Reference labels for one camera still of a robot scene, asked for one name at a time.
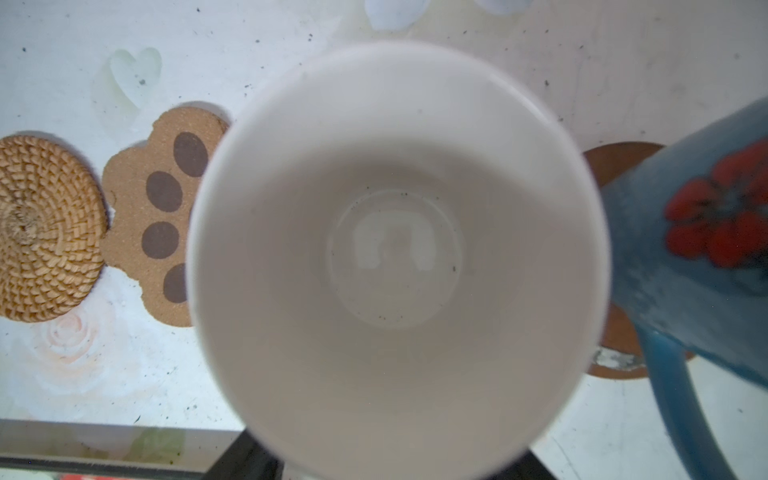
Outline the white blue mug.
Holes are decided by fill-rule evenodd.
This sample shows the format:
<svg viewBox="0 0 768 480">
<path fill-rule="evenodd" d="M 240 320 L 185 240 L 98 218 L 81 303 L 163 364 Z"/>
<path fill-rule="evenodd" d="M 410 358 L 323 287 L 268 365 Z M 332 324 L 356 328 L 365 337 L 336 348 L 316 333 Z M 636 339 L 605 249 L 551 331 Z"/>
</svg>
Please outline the white blue mug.
<svg viewBox="0 0 768 480">
<path fill-rule="evenodd" d="M 686 356 L 767 383 L 766 100 L 662 148 L 601 195 L 611 300 L 635 327 L 666 430 L 692 478 L 730 479 Z"/>
</svg>

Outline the brown paw shaped coaster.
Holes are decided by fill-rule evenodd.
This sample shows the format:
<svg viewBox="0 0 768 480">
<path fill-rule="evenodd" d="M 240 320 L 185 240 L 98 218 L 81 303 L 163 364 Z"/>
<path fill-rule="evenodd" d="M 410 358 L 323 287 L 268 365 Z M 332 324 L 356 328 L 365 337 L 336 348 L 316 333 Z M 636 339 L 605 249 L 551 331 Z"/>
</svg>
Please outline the brown paw shaped coaster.
<svg viewBox="0 0 768 480">
<path fill-rule="evenodd" d="M 157 321 L 191 324 L 185 283 L 185 248 L 202 176 L 228 128 L 197 107 L 163 113 L 148 139 L 114 155 L 102 186 L 114 210 L 101 243 L 105 262 L 137 281 Z"/>
</svg>

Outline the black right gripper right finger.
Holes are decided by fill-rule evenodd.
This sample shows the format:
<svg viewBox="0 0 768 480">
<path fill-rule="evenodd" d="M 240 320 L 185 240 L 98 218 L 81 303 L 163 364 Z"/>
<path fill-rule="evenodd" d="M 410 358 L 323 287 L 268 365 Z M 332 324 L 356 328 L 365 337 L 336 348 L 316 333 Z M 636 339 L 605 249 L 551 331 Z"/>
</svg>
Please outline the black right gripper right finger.
<svg viewBox="0 0 768 480">
<path fill-rule="evenodd" d="M 556 480 L 556 477 L 530 450 L 487 480 Z"/>
</svg>

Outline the white purple mug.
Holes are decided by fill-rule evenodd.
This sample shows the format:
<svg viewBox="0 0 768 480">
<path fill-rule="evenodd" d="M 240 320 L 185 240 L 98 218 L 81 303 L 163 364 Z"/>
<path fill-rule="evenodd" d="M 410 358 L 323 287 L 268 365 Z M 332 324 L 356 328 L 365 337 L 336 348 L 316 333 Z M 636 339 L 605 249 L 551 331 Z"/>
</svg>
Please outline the white purple mug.
<svg viewBox="0 0 768 480">
<path fill-rule="evenodd" d="M 259 94 L 191 214 L 211 372 L 322 479 L 485 479 L 546 430 L 601 337 L 594 177 L 504 72 L 433 44 L 335 51 Z"/>
</svg>

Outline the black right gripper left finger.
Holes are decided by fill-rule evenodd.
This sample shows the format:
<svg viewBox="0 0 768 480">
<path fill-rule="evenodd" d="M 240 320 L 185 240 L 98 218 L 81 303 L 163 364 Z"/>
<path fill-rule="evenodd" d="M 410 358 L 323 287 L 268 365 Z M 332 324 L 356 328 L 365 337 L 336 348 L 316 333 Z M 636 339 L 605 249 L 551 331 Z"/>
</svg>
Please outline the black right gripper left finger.
<svg viewBox="0 0 768 480">
<path fill-rule="evenodd" d="M 202 476 L 202 480 L 278 480 L 282 462 L 244 430 Z"/>
</svg>

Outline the glossy dark brown coaster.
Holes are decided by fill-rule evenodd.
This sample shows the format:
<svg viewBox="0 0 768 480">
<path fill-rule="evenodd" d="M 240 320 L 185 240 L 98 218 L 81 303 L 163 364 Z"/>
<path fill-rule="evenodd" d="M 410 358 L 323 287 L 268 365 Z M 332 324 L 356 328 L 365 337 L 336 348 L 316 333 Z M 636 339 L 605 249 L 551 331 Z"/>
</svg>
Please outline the glossy dark brown coaster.
<svg viewBox="0 0 768 480">
<path fill-rule="evenodd" d="M 601 189 L 612 249 L 611 306 L 601 346 L 631 355 L 619 366 L 593 364 L 594 376 L 650 378 L 677 388 L 688 380 L 690 353 L 676 340 L 687 321 L 658 320 L 653 312 L 672 302 L 677 313 L 702 295 L 704 263 L 672 256 L 662 239 L 662 201 L 688 178 L 705 174 L 713 161 L 705 142 L 691 135 L 671 146 L 620 142 L 584 154 Z"/>
</svg>

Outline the tan wicker coaster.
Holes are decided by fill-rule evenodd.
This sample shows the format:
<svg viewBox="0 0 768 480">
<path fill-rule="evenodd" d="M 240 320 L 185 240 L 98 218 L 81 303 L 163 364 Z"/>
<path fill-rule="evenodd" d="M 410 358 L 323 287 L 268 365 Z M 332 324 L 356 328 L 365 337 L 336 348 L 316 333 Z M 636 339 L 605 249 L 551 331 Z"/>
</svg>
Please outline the tan wicker coaster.
<svg viewBox="0 0 768 480">
<path fill-rule="evenodd" d="M 47 139 L 1 141 L 1 314 L 55 319 L 91 292 L 108 227 L 99 185 L 70 151 Z"/>
</svg>

